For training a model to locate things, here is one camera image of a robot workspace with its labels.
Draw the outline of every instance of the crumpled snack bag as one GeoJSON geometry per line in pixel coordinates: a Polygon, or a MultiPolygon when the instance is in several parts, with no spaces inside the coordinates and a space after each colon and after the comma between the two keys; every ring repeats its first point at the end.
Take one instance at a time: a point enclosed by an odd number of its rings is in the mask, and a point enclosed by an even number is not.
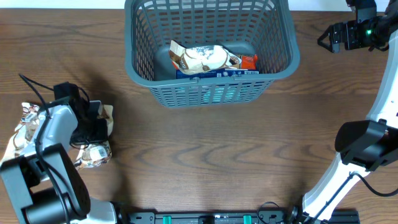
{"type": "Polygon", "coordinates": [[[33,103],[22,103],[21,120],[14,130],[15,133],[8,141],[8,145],[4,156],[0,161],[0,165],[4,161],[18,157],[23,148],[30,143],[37,127],[39,127],[39,117],[37,116],[39,109],[40,107],[33,103]]]}
{"type": "Polygon", "coordinates": [[[192,47],[186,49],[171,41],[170,58],[174,66],[187,75],[209,72],[220,68],[232,68],[242,60],[220,45],[209,45],[204,47],[192,47]]]}

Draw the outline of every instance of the snack bag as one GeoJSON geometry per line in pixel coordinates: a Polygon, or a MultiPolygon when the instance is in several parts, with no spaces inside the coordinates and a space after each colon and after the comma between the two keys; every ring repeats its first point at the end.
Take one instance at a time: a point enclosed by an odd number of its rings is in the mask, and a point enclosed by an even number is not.
{"type": "Polygon", "coordinates": [[[236,68],[242,60],[220,45],[209,45],[204,47],[192,47],[186,49],[171,41],[170,58],[174,66],[184,74],[209,72],[220,68],[236,68]]]}

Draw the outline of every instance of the gray plastic basket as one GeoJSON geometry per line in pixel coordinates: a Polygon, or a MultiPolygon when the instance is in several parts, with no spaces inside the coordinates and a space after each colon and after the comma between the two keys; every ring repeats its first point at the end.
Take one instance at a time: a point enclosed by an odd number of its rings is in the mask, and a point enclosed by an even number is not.
{"type": "Polygon", "coordinates": [[[300,62],[287,0],[127,0],[126,70],[164,106],[250,102],[300,62]],[[175,79],[170,41],[257,54],[258,75],[175,79]]]}

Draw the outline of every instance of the food package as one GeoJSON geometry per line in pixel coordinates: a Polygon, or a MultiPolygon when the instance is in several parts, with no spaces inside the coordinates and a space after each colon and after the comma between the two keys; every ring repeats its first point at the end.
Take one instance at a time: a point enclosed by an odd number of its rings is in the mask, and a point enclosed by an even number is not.
{"type": "Polygon", "coordinates": [[[259,74],[256,70],[257,55],[236,55],[241,59],[240,64],[232,65],[233,68],[221,68],[209,72],[197,73],[194,75],[187,75],[180,70],[175,71],[175,78],[214,78],[214,77],[231,77],[233,75],[255,75],[259,74]]]}
{"type": "MultiPolygon", "coordinates": [[[[105,118],[108,127],[108,136],[113,130],[113,106],[103,105],[98,110],[98,118],[105,118]]],[[[77,155],[74,166],[77,170],[82,168],[98,167],[101,164],[107,163],[112,158],[111,147],[109,142],[93,143],[89,145],[80,146],[79,154],[77,155]]]]}
{"type": "Polygon", "coordinates": [[[39,127],[39,117],[37,116],[39,109],[40,107],[33,103],[22,103],[22,118],[14,130],[15,133],[8,141],[6,152],[0,164],[18,157],[23,148],[30,143],[37,127],[39,127]]]}
{"type": "Polygon", "coordinates": [[[175,67],[187,75],[209,72],[220,68],[236,68],[242,60],[220,45],[192,47],[186,49],[171,41],[170,58],[175,67]]]}

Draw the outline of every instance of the wood grain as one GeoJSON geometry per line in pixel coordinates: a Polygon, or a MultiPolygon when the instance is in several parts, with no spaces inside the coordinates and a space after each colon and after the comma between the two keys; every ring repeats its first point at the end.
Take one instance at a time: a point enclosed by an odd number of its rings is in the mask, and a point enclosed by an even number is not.
{"type": "MultiPolygon", "coordinates": [[[[331,54],[316,45],[351,13],[292,15],[301,63],[291,77],[253,103],[170,110],[124,71],[122,10],[1,9],[0,153],[20,103],[37,101],[17,74],[46,85],[69,81],[115,107],[114,158],[80,172],[91,196],[161,212],[254,210],[265,201],[287,207],[330,165],[339,127],[364,119],[387,60],[378,51],[331,54]]],[[[391,164],[367,179],[389,192],[397,174],[391,164]]],[[[365,224],[396,223],[397,202],[359,183],[339,207],[357,208],[365,224]]],[[[0,206],[0,222],[17,223],[3,185],[0,206]]]]}

